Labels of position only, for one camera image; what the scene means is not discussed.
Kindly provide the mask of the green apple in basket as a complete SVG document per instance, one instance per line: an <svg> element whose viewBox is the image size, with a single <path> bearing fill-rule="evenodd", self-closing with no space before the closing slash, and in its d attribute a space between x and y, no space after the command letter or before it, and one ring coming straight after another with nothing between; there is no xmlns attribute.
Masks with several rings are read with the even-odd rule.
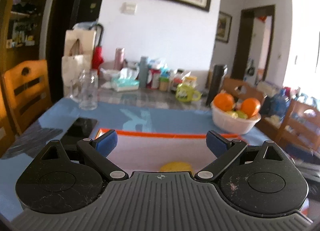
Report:
<svg viewBox="0 0 320 231"><path fill-rule="evenodd" d="M248 115L245 114L243 111L241 110L237 110L236 111L236 114L238 115L238 118L241 118L241 119L248 119Z"/></svg>

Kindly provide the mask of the blue tablecloth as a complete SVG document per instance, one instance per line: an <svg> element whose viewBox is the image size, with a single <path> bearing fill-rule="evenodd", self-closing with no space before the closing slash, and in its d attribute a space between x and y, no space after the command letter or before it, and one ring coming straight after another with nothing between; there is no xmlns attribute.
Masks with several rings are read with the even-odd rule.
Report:
<svg viewBox="0 0 320 231"><path fill-rule="evenodd" d="M15 184L24 169L52 139L64 135L96 137L99 129L204 134L222 133L211 111L156 109L100 102L94 110L82 110L63 98L37 119L1 157L1 214L9 221L22 212Z"/></svg>

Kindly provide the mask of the black smartphone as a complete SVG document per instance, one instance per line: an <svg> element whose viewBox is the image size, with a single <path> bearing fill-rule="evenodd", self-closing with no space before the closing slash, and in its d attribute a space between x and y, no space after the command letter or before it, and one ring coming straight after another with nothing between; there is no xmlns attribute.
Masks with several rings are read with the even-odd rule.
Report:
<svg viewBox="0 0 320 231"><path fill-rule="evenodd" d="M74 145L84 138L89 138L97 122L96 119L92 118L77 118L60 139L61 144Z"/></svg>

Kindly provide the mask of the wooden chair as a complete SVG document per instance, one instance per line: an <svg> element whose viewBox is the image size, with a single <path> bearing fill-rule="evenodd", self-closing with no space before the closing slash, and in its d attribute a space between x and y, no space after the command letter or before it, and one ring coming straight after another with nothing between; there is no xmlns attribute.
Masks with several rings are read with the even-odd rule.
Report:
<svg viewBox="0 0 320 231"><path fill-rule="evenodd" d="M237 101L244 101L247 98L256 98L263 105L266 94L251 86L246 81L236 80L229 77L224 78L221 90L232 95Z"/></svg>
<svg viewBox="0 0 320 231"><path fill-rule="evenodd" d="M10 113L20 135L53 105L47 61L24 61L6 71L2 80Z"/></svg>

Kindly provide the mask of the yellow fruit in box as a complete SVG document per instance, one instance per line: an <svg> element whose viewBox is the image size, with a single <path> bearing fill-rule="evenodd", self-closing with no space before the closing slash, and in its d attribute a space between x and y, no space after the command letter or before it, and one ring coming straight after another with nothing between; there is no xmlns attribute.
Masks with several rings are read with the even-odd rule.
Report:
<svg viewBox="0 0 320 231"><path fill-rule="evenodd" d="M169 162L160 168L160 172L193 172L193 167L187 162Z"/></svg>

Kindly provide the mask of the pink thermos bottle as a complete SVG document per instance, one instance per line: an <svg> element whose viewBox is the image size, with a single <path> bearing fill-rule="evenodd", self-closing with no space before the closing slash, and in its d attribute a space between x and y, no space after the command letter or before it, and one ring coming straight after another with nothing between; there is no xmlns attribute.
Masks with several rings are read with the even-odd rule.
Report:
<svg viewBox="0 0 320 231"><path fill-rule="evenodd" d="M124 66L124 60L125 60L125 49L116 48L114 69L120 71Z"/></svg>

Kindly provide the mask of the blue water jug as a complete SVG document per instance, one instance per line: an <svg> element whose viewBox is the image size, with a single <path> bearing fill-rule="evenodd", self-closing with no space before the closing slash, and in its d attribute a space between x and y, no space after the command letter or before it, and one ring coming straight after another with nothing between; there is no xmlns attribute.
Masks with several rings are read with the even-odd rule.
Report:
<svg viewBox="0 0 320 231"><path fill-rule="evenodd" d="M286 89L281 89L272 97L269 115L276 115L282 120L290 106L290 99L286 95Z"/></svg>

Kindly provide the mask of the orange in basket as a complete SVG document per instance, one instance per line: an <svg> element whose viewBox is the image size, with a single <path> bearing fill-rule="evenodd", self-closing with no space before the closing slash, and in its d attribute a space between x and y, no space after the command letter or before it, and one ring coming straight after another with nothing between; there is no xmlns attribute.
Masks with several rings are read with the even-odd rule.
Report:
<svg viewBox="0 0 320 231"><path fill-rule="evenodd" d="M235 100L234 97L228 93L219 93L213 99L213 104L218 109L227 112L233 110Z"/></svg>
<svg viewBox="0 0 320 231"><path fill-rule="evenodd" d="M259 113L260 108L261 104L256 98L247 98L242 102L240 110L251 118Z"/></svg>

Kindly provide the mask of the dark lidded bottle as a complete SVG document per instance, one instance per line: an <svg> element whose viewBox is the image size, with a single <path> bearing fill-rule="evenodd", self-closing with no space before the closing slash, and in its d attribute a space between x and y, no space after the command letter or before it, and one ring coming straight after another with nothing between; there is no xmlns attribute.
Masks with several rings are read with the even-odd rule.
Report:
<svg viewBox="0 0 320 231"><path fill-rule="evenodd" d="M170 87L170 91L172 93L176 93L178 85L183 82L183 73L183 69L177 69L177 71L174 73Z"/></svg>

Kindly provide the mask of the red label jar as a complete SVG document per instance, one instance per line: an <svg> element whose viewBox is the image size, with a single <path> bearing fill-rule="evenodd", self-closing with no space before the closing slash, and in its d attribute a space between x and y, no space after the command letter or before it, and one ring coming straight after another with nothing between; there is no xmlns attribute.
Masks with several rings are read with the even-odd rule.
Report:
<svg viewBox="0 0 320 231"><path fill-rule="evenodd" d="M159 69L150 69L148 72L147 88L158 89L161 71Z"/></svg>

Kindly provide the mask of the wooden chair left near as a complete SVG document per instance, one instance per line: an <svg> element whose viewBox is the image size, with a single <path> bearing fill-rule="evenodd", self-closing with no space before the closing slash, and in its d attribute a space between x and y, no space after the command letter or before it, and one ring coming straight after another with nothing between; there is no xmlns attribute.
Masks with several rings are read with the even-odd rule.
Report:
<svg viewBox="0 0 320 231"><path fill-rule="evenodd" d="M20 135L53 105L47 61L24 61L6 71L2 80L10 113Z"/></svg>

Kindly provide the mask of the clear glass mug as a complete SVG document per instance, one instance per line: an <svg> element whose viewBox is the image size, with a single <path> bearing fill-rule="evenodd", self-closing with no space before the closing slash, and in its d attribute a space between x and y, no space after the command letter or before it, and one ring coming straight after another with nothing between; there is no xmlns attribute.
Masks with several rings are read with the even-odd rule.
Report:
<svg viewBox="0 0 320 231"><path fill-rule="evenodd" d="M70 98L82 110L94 110L98 106L98 71L84 70L72 80Z"/></svg>

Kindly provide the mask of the dark wooden cabinet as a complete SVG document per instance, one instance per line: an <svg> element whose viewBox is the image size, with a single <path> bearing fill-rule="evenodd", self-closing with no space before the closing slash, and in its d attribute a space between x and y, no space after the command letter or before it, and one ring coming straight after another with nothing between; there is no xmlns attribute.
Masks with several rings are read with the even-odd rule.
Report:
<svg viewBox="0 0 320 231"><path fill-rule="evenodd" d="M1 73L38 60L47 0L1 0Z"/></svg>

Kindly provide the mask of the paper shopping bag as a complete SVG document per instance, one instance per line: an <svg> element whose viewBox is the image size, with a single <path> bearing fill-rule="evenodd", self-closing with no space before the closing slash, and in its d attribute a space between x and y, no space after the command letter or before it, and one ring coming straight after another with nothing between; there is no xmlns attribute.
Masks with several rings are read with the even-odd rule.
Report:
<svg viewBox="0 0 320 231"><path fill-rule="evenodd" d="M96 32L67 30L61 69L63 94L67 96L84 70L91 68Z"/></svg>

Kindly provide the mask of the tissue box teal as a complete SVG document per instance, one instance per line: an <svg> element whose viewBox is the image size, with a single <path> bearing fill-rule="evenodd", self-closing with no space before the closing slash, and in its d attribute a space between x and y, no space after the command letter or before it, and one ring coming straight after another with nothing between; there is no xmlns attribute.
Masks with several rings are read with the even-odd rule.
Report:
<svg viewBox="0 0 320 231"><path fill-rule="evenodd" d="M139 81L119 78L111 81L111 87L116 92L135 91L139 89Z"/></svg>

